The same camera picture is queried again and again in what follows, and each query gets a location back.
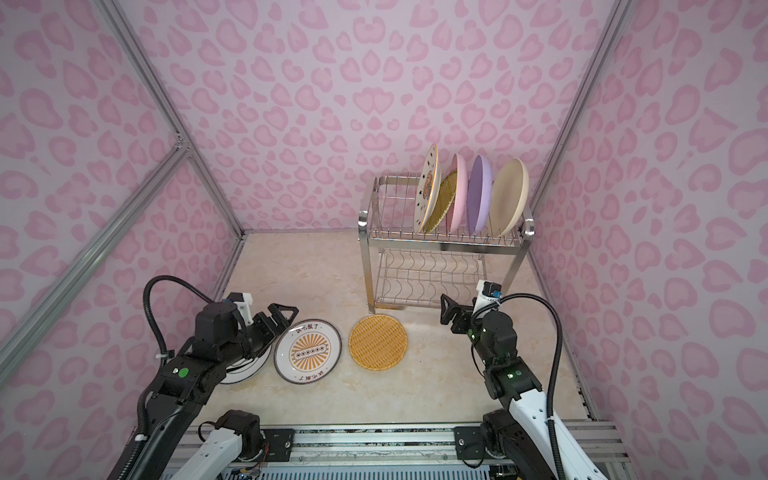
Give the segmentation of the white plate orange sunburst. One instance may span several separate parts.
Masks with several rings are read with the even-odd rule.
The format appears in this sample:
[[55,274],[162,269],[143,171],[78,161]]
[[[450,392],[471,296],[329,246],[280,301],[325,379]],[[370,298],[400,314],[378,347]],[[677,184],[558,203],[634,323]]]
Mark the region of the white plate orange sunburst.
[[311,319],[287,330],[273,354],[277,374],[296,385],[318,382],[337,366],[342,354],[342,338],[331,323]]

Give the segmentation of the white plate black rim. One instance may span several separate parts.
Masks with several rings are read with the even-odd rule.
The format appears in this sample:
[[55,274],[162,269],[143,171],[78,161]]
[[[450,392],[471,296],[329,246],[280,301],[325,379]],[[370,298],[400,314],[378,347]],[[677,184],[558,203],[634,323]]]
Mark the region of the white plate black rim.
[[243,382],[258,373],[270,359],[272,347],[269,347],[265,353],[259,357],[251,359],[242,359],[226,368],[226,376],[222,384],[232,385]]

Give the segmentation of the orange woven pattern plate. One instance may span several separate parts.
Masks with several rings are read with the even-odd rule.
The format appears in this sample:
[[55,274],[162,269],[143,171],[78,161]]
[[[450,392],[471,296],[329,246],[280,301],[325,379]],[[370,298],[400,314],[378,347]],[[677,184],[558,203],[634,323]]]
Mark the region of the orange woven pattern plate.
[[404,326],[388,315],[370,315],[360,320],[348,337],[354,362],[369,371],[385,371],[405,357],[408,336]]

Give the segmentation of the pink plate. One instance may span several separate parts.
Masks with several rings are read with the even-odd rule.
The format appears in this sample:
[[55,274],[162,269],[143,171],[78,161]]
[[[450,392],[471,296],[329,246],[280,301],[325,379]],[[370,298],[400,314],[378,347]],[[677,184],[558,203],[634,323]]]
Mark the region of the pink plate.
[[466,202],[468,194],[469,172],[467,169],[467,162],[461,154],[456,153],[453,156],[453,162],[455,165],[456,185],[455,195],[452,204],[452,212],[450,221],[448,222],[448,228],[450,233],[457,233],[464,221],[466,213]]

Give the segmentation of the green yellow woven plate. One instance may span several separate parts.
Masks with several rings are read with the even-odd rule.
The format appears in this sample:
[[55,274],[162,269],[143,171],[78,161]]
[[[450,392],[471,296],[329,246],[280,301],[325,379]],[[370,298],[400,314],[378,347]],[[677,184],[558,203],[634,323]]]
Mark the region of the green yellow woven plate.
[[450,210],[455,200],[457,177],[457,171],[454,170],[441,181],[435,207],[424,224],[425,233],[434,232]]

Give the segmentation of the white star cartoon plate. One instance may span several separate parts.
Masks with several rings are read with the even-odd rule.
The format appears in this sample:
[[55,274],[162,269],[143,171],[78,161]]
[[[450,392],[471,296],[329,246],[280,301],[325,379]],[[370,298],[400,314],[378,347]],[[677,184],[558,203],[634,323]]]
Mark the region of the white star cartoon plate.
[[439,149],[432,144],[424,157],[424,165],[416,188],[413,230],[416,233],[426,231],[426,223],[435,208],[441,182]]

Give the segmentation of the purple plate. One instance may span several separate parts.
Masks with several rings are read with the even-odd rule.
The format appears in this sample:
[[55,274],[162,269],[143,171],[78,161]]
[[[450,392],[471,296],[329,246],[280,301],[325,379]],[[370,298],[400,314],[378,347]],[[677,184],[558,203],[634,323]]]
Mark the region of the purple plate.
[[470,172],[466,214],[469,232],[479,234],[486,225],[492,195],[492,168],[489,159],[477,155]]

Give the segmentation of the cream beige plate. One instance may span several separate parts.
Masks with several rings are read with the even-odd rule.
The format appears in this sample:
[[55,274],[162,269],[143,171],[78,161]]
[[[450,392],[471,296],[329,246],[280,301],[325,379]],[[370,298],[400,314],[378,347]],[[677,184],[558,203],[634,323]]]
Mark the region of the cream beige plate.
[[502,167],[492,188],[488,217],[492,236],[505,236],[517,225],[525,208],[529,187],[529,173],[520,159],[514,158]]

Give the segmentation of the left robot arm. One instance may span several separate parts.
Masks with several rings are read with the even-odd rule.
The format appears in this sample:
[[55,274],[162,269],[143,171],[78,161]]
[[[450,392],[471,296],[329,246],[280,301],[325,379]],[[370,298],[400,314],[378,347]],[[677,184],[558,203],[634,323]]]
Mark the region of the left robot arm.
[[206,405],[227,369],[264,354],[299,314],[271,304],[251,322],[230,300],[204,306],[183,352],[159,367],[137,401],[137,427],[110,479],[158,479],[182,437]]

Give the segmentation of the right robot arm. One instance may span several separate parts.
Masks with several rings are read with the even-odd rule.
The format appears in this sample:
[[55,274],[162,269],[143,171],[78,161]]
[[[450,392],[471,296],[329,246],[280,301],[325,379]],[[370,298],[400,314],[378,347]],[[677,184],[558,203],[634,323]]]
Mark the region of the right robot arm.
[[[556,343],[548,385],[544,386],[520,356],[514,322],[501,311],[512,300],[542,305],[555,324]],[[502,407],[483,416],[483,448],[512,462],[520,479],[603,479],[554,410],[557,372],[563,350],[562,322],[553,306],[532,293],[503,295],[495,283],[481,282],[472,305],[440,297],[440,323],[467,336],[470,352],[482,362],[488,395]]]

